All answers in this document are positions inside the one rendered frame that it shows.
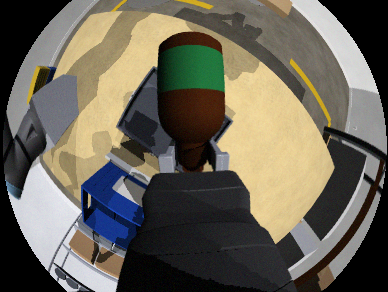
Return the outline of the blue plastic crate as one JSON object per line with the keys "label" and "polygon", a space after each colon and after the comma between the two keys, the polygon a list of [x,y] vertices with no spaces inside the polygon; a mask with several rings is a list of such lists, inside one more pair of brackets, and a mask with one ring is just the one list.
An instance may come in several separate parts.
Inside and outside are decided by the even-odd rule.
{"label": "blue plastic crate", "polygon": [[83,222],[127,250],[144,220],[142,197],[146,188],[145,183],[109,161],[81,185]]}

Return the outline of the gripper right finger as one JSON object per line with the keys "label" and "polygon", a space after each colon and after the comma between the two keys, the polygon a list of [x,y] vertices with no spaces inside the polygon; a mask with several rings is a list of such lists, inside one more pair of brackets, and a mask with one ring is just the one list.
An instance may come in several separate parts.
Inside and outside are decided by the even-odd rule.
{"label": "gripper right finger", "polygon": [[213,171],[229,170],[229,153],[222,152],[212,138],[207,141],[207,160]]}

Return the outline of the brown bottle with green label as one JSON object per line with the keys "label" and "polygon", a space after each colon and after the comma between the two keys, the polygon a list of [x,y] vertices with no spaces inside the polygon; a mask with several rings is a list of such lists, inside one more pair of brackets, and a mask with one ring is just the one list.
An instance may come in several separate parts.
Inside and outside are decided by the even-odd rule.
{"label": "brown bottle with green label", "polygon": [[225,78],[221,43],[201,32],[181,32],[158,49],[158,118],[178,142],[184,172],[199,172],[207,163],[207,141],[225,119]]}

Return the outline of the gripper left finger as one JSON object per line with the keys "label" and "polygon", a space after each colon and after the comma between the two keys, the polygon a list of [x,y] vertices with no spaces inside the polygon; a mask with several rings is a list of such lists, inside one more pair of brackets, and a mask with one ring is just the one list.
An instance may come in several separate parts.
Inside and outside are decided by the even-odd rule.
{"label": "gripper left finger", "polygon": [[160,173],[175,173],[179,162],[178,142],[171,140],[171,143],[165,154],[158,157]]}

